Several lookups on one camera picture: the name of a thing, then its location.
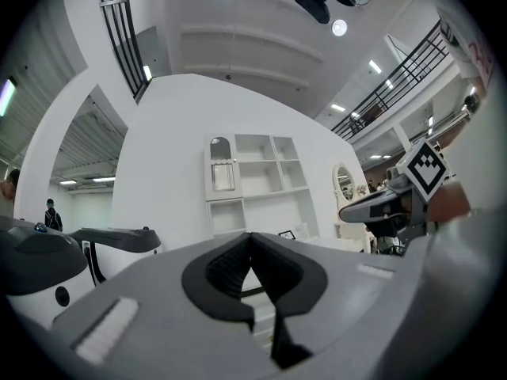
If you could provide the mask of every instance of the staircase railing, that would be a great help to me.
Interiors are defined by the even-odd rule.
[[[118,65],[132,96],[139,102],[149,81],[144,74],[143,61],[135,38],[130,1],[101,0],[100,7]]]
[[[351,139],[421,83],[448,55],[439,28],[438,21],[398,67],[331,131]]]

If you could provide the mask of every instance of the cabinet door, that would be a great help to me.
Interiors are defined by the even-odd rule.
[[[206,200],[243,197],[234,134],[204,138],[204,187]]]

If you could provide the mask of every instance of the black and white square tag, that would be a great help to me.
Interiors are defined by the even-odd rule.
[[[437,186],[440,185],[447,168],[438,153],[427,142],[424,142],[407,169],[417,180],[417,188],[423,197],[429,200],[438,188]]]

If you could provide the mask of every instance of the round ceiling light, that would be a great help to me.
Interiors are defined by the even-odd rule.
[[[342,36],[347,32],[347,23],[343,20],[336,20],[333,23],[333,34],[335,36]]]

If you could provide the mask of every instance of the ceiling light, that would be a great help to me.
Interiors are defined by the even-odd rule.
[[[2,92],[0,93],[0,117],[3,117],[6,114],[7,105],[9,105],[9,101],[15,90],[16,82],[13,78],[8,78],[2,87]]]
[[[150,81],[151,80],[150,67],[148,65],[146,65],[146,66],[143,66],[143,69],[144,69],[144,74],[146,75],[146,79],[148,81]]]
[[[375,71],[377,73],[382,73],[382,69],[379,68],[379,65],[377,65],[375,62],[373,62],[372,60],[370,61],[370,66],[375,69]]]
[[[347,23],[343,20],[336,20],[333,23],[333,34],[335,36],[342,36],[347,32]]]
[[[97,177],[96,179],[93,179],[93,181],[96,181],[97,183],[101,183],[103,181],[114,181],[116,178],[113,177]]]
[[[344,109],[343,107],[340,107],[339,105],[336,105],[336,104],[333,104],[333,105],[331,106],[331,108],[332,108],[333,110],[338,110],[338,111],[341,111],[341,112],[344,112],[344,111],[345,111],[345,109]]]

